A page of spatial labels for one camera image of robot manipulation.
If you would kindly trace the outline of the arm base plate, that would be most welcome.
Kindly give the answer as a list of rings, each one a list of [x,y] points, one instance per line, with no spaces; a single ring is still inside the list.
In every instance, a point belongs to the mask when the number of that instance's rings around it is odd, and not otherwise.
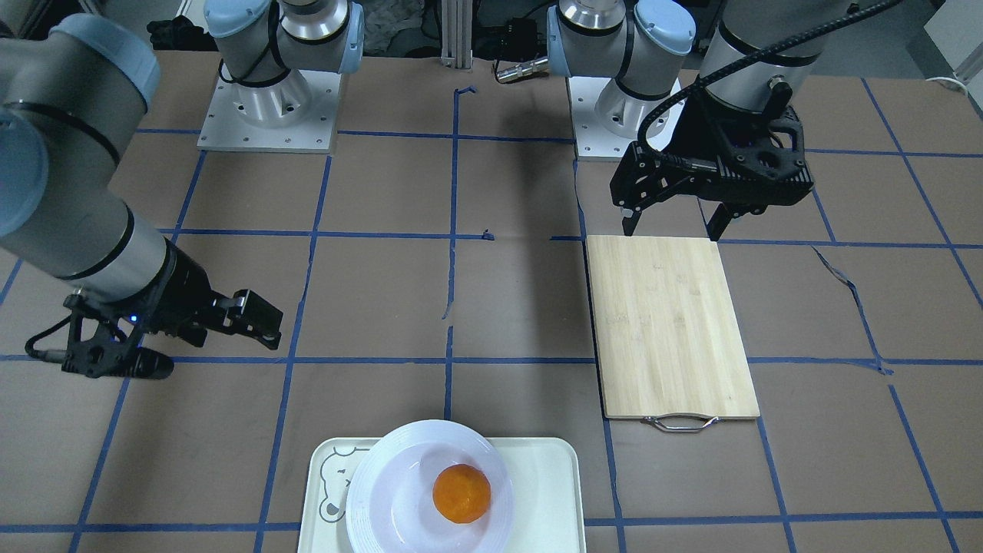
[[[645,116],[659,104],[628,97],[611,78],[571,77],[568,95],[580,161],[619,161]]]
[[[329,154],[344,84],[335,73],[297,70],[267,88],[219,80],[197,146],[227,153]]]

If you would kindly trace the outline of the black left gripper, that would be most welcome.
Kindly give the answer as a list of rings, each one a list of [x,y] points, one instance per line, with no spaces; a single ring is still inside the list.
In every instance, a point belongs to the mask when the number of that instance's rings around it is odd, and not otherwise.
[[[675,196],[698,198],[702,184],[716,174],[716,162],[699,160],[697,141],[705,126],[703,109],[733,110],[737,114],[762,115],[776,118],[776,101],[766,102],[761,113],[731,108],[714,97],[692,97],[686,101],[677,129],[670,143],[657,150],[646,141],[632,141],[611,178],[611,203],[622,210],[624,236],[635,234],[643,210],[666,202]],[[717,242],[733,220],[734,211],[765,211],[768,207],[754,204],[717,204],[712,217],[706,221],[710,241]]]

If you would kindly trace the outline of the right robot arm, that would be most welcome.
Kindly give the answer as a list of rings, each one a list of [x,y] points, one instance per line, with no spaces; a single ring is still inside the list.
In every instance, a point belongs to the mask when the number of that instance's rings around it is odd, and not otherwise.
[[[246,122],[280,126],[304,112],[302,70],[353,73],[365,12],[353,1],[207,1],[204,20],[230,85],[277,92]],[[215,293],[207,274],[108,189],[161,66],[147,42],[102,15],[67,15],[42,41],[2,39],[2,248],[78,288],[83,311],[128,318],[137,335],[201,346],[208,330],[280,344],[282,314],[248,290]]]

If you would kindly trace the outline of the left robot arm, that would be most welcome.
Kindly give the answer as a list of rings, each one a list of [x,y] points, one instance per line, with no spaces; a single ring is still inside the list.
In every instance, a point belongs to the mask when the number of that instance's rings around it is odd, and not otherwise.
[[[791,99],[825,39],[693,91],[674,129],[659,130],[654,110],[673,94],[697,39],[694,18],[675,1],[559,1],[545,16],[551,72],[608,79],[596,112],[629,140],[610,182],[626,236],[643,210],[677,195],[717,202],[707,224],[717,240],[733,218],[796,204],[813,189]]]

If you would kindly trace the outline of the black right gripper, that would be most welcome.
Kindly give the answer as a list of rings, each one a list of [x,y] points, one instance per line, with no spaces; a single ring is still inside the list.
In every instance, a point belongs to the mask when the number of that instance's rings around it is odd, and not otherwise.
[[[206,270],[182,249],[165,240],[161,273],[147,288],[144,319],[150,333],[179,337],[202,347],[210,330],[255,339],[271,351],[280,349],[283,312],[255,291],[231,296],[212,290]]]

